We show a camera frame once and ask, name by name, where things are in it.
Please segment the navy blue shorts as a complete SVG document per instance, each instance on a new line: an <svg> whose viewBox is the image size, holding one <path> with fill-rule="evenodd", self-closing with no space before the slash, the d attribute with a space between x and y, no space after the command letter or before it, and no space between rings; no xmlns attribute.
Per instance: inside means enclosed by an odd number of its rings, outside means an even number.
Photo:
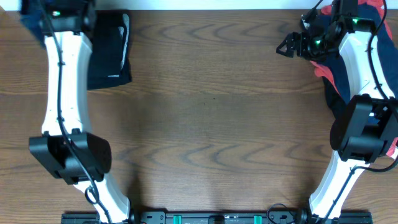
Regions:
<svg viewBox="0 0 398 224"><path fill-rule="evenodd" d="M19 11L22 25L36 38L40 46L45 48L44 35L39 25L42 10L38 0L22 0Z"/></svg>

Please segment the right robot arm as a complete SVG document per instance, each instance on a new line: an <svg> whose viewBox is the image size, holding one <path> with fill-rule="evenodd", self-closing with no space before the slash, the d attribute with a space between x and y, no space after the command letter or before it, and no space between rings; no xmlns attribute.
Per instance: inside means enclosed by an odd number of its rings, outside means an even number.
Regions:
<svg viewBox="0 0 398 224"><path fill-rule="evenodd" d="M289 34L276 52L309 61L342 58L349 102L330 131L333 154L308 207L296 223L371 223L366 213L343 213L343 203L364 171L385 156L397 137L397 98L387 82L377 49L381 24L360 17L357 1L333 1L324 26L316 8L302 16L303 31Z"/></svg>

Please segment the folded black garment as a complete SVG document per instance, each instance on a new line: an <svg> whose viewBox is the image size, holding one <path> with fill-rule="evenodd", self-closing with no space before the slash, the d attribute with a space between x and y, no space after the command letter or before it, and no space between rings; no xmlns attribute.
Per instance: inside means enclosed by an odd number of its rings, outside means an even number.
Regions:
<svg viewBox="0 0 398 224"><path fill-rule="evenodd" d="M97 90L132 82L129 63L131 20L123 11L99 13L92 38L87 89Z"/></svg>

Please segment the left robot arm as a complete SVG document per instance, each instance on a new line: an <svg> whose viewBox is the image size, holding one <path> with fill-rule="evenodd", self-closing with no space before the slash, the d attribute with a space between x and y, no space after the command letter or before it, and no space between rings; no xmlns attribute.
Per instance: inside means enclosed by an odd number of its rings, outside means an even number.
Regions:
<svg viewBox="0 0 398 224"><path fill-rule="evenodd" d="M41 136L29 151L56 179L82 192L94 215L66 214L64 223L135 223L131 201L111 173L111 148L94 135L88 113L88 69L96 13L94 1L33 1L49 63Z"/></svg>

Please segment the black garment under pile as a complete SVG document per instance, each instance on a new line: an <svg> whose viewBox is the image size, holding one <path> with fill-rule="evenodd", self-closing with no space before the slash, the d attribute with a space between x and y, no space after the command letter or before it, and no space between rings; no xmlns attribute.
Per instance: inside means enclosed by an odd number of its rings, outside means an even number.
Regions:
<svg viewBox="0 0 398 224"><path fill-rule="evenodd" d="M338 119L345 111L346 103L327 78L323 77L322 80L325 87L325 99L327 106L329 109L331 109L335 119Z"/></svg>

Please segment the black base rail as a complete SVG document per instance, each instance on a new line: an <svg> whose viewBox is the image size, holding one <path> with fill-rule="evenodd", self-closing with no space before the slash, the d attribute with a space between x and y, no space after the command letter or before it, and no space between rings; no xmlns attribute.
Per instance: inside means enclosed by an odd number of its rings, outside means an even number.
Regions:
<svg viewBox="0 0 398 224"><path fill-rule="evenodd" d="M143 224L294 224L318 223L317 218L310 218L304 214L296 215L295 212L282 210L269 213L165 213L143 212L139 215L141 220L125 220L117 223L143 223ZM94 224L105 223L100 221L100 216L94 213L64 213L61 224ZM339 218L327 220L325 223L338 224L373 224L370 212L343 212Z"/></svg>

